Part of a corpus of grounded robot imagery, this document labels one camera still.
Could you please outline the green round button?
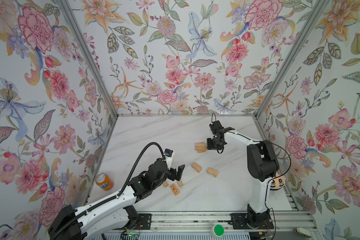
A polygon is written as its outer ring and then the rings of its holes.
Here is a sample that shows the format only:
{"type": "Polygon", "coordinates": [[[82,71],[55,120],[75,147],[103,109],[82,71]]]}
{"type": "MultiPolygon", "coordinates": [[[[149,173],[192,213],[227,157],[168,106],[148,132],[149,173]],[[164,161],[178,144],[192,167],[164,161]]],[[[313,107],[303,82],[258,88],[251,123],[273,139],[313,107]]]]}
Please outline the green round button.
{"type": "Polygon", "coordinates": [[[216,224],[211,228],[210,232],[212,237],[220,238],[224,235],[225,229],[222,225],[216,224]]]}

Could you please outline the right corner aluminium post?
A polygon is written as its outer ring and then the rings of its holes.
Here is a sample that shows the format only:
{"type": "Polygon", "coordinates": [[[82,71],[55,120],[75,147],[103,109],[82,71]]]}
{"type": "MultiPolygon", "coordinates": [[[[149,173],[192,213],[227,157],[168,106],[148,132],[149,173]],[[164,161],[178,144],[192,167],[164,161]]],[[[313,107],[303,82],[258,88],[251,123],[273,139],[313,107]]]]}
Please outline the right corner aluminium post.
{"type": "Polygon", "coordinates": [[[265,95],[265,98],[262,101],[261,105],[258,107],[256,113],[253,114],[254,119],[259,120],[260,117],[266,112],[266,109],[269,103],[271,102],[273,95],[275,94],[279,85],[283,81],[285,74],[288,72],[289,68],[293,64],[295,58],[302,49],[303,45],[305,44],[307,37],[313,30],[314,24],[317,22],[318,18],[320,17],[326,6],[327,4],[325,3],[325,1],[316,1],[315,5],[313,6],[312,10],[308,15],[307,20],[303,25],[302,30],[300,31],[300,36],[297,38],[291,50],[288,52],[284,63],[282,64],[280,70],[278,71],[276,78],[273,81],[267,94],[265,95]]]}

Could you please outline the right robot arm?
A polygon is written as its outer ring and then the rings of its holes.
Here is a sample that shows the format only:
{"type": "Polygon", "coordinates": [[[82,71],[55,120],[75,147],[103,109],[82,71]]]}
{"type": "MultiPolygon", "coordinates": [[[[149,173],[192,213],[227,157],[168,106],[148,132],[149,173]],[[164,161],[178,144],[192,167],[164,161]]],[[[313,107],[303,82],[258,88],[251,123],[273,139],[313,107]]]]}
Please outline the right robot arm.
{"type": "Polygon", "coordinates": [[[264,222],[272,219],[268,198],[271,183],[278,179],[276,174],[280,169],[274,144],[268,140],[252,139],[231,127],[224,128],[220,121],[211,122],[209,127],[213,137],[207,139],[208,150],[216,150],[221,154],[225,145],[229,144],[247,153],[248,171],[254,180],[251,199],[243,221],[249,228],[258,229],[264,222]]]}

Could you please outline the left corner aluminium post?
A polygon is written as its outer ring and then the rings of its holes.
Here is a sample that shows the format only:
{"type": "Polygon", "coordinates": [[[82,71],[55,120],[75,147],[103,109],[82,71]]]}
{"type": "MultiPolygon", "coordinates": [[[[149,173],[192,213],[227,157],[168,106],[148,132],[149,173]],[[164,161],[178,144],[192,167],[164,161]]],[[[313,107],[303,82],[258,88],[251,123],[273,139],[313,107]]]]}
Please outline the left corner aluminium post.
{"type": "Polygon", "coordinates": [[[100,89],[100,92],[101,92],[102,96],[104,97],[104,100],[106,102],[106,105],[108,107],[110,114],[115,118],[115,120],[117,120],[118,119],[117,110],[116,110],[116,108],[113,104],[113,101],[107,91],[107,88],[106,88],[103,78],[101,76],[100,70],[97,67],[96,62],[92,57],[90,48],[87,45],[84,34],[82,33],[80,26],[78,25],[78,23],[76,21],[73,10],[70,8],[68,1],[57,0],[57,4],[58,4],[59,8],[61,9],[61,11],[64,15],[64,18],[65,18],[66,22],[68,23],[68,26],[73,31],[73,35],[78,44],[78,47],[81,50],[81,52],[83,53],[84,60],[86,61],[88,68],[90,69],[91,73],[93,74],[95,82],[98,84],[98,88],[100,89]]]}

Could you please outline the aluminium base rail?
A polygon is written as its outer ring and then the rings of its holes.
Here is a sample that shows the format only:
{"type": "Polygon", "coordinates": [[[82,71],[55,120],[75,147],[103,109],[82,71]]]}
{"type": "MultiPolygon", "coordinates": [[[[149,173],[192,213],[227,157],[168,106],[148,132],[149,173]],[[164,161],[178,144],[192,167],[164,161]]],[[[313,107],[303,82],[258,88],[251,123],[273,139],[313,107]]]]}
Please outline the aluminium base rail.
{"type": "MultiPolygon", "coordinates": [[[[266,230],[234,230],[229,224],[231,213],[235,212],[139,212],[138,214],[152,214],[150,230],[110,230],[110,231],[145,231],[149,233],[164,232],[204,232],[209,231],[214,225],[222,225],[226,232],[259,232],[266,230]]],[[[294,232],[295,228],[304,228],[311,232],[314,239],[318,238],[318,228],[314,218],[307,212],[299,211],[271,211],[270,216],[275,228],[272,233],[294,232]]]]}

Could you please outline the white device on rail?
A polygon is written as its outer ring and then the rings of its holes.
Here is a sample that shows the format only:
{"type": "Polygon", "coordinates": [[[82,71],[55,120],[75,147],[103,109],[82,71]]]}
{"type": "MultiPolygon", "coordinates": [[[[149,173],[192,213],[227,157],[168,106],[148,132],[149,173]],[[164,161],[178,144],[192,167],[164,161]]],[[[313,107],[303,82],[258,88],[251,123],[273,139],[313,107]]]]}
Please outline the white device on rail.
{"type": "Polygon", "coordinates": [[[299,236],[305,237],[305,238],[312,238],[312,234],[309,230],[304,228],[295,228],[295,233],[299,236]]]}

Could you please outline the corner aluminium post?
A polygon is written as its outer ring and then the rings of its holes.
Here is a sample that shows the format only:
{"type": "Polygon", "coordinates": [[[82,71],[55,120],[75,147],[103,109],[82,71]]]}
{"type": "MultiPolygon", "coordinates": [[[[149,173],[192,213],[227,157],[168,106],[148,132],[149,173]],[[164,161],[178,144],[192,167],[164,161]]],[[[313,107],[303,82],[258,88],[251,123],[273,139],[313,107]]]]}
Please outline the corner aluminium post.
{"type": "Polygon", "coordinates": [[[106,105],[108,107],[110,114],[115,118],[115,120],[117,120],[118,119],[117,110],[116,110],[116,108],[113,104],[113,101],[107,91],[107,88],[106,88],[103,78],[101,76],[100,70],[97,67],[96,62],[92,57],[90,48],[87,45],[84,34],[82,33],[80,26],[78,25],[78,23],[76,21],[73,10],[70,8],[68,1],[57,0],[57,4],[58,4],[59,8],[61,9],[61,11],[64,15],[64,18],[65,18],[66,22],[68,23],[68,26],[73,31],[73,35],[78,44],[78,47],[81,50],[81,52],[83,53],[84,60],[86,61],[88,68],[90,69],[91,73],[93,74],[95,82],[98,84],[98,88],[100,89],[100,92],[101,92],[102,96],[104,97],[104,100],[106,102],[106,105]]]}
{"type": "Polygon", "coordinates": [[[265,98],[262,101],[261,105],[258,107],[256,113],[253,114],[254,119],[259,120],[260,117],[266,112],[266,109],[269,103],[271,102],[273,95],[275,94],[279,85],[283,81],[285,74],[288,72],[289,68],[293,64],[295,58],[302,49],[303,45],[305,44],[307,37],[313,30],[314,24],[317,22],[318,18],[320,17],[326,6],[327,4],[325,3],[325,1],[316,1],[315,5],[313,6],[312,10],[308,15],[307,20],[303,25],[302,30],[300,31],[300,36],[297,38],[291,50],[288,52],[284,63],[282,64],[280,70],[278,71],[276,78],[273,81],[267,94],[265,95],[265,98]]]}

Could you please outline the printed wood block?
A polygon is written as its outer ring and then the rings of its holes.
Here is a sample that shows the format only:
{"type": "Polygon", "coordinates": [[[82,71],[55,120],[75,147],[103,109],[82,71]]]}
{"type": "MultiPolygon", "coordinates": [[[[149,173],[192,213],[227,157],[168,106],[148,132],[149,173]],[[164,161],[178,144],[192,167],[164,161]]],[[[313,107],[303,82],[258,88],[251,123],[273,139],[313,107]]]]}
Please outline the printed wood block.
{"type": "Polygon", "coordinates": [[[180,193],[180,190],[177,188],[175,184],[170,185],[170,189],[175,196],[177,196],[180,193]]]}

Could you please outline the arched wood block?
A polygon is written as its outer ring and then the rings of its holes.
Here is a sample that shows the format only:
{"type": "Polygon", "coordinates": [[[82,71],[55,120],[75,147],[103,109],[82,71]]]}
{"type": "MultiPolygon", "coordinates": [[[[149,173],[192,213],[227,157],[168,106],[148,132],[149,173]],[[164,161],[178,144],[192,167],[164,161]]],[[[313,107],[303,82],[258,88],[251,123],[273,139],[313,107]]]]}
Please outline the arched wood block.
{"type": "Polygon", "coordinates": [[[218,176],[219,172],[213,168],[208,168],[207,173],[214,176],[215,178],[218,176]]]}
{"type": "Polygon", "coordinates": [[[197,163],[193,163],[192,168],[194,170],[196,170],[198,173],[200,173],[202,171],[202,167],[200,165],[198,165],[197,163]]]}

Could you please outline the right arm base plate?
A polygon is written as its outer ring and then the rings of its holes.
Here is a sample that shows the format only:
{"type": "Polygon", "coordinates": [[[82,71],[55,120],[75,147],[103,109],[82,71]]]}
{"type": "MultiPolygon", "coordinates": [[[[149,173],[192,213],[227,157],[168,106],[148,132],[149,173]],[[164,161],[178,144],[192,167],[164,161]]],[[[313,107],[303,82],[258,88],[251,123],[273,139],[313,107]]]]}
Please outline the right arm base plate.
{"type": "Polygon", "coordinates": [[[263,220],[250,223],[246,218],[247,213],[231,213],[229,224],[234,230],[273,230],[275,228],[271,216],[268,214],[263,220]]]}

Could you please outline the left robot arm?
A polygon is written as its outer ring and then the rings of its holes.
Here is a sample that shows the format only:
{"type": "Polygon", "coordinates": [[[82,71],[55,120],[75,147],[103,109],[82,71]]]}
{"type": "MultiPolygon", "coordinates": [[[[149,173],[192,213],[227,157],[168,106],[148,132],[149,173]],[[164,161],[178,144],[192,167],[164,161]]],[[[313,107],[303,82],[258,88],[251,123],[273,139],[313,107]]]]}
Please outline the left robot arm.
{"type": "Polygon", "coordinates": [[[110,230],[132,229],[140,218],[135,204],[149,197],[166,180],[181,180],[185,165],[172,168],[173,156],[174,151],[163,150],[156,142],[147,144],[120,190],[85,206],[62,208],[48,230],[50,239],[90,240],[110,230]],[[139,161],[151,146],[158,147],[160,157],[148,170],[134,176],[139,161]]]}

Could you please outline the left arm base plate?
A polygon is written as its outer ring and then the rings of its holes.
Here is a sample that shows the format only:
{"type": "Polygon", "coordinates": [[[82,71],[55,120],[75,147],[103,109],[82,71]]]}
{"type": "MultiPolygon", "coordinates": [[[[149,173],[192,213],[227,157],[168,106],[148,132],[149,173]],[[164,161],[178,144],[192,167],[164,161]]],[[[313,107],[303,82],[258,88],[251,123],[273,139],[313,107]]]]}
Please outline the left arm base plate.
{"type": "Polygon", "coordinates": [[[131,220],[130,230],[150,230],[152,224],[152,214],[138,214],[131,220]]]}

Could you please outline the pink plush toy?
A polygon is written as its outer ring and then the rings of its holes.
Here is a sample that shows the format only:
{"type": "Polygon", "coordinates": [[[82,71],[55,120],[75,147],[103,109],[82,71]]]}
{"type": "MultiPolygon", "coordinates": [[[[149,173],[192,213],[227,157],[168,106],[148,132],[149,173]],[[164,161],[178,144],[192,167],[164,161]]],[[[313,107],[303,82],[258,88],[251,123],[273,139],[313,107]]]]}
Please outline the pink plush toy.
{"type": "Polygon", "coordinates": [[[278,191],[286,185],[286,177],[281,176],[279,173],[276,173],[275,177],[271,181],[270,190],[278,191]]]}

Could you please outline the orange soda can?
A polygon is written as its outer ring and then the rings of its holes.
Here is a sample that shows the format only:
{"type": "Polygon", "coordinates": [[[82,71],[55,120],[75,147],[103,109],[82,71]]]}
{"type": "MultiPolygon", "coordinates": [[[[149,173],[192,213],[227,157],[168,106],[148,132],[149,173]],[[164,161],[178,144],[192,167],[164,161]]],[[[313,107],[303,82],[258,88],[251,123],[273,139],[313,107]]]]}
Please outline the orange soda can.
{"type": "Polygon", "coordinates": [[[104,191],[109,191],[113,188],[114,183],[106,173],[100,173],[95,178],[96,185],[104,191]]]}

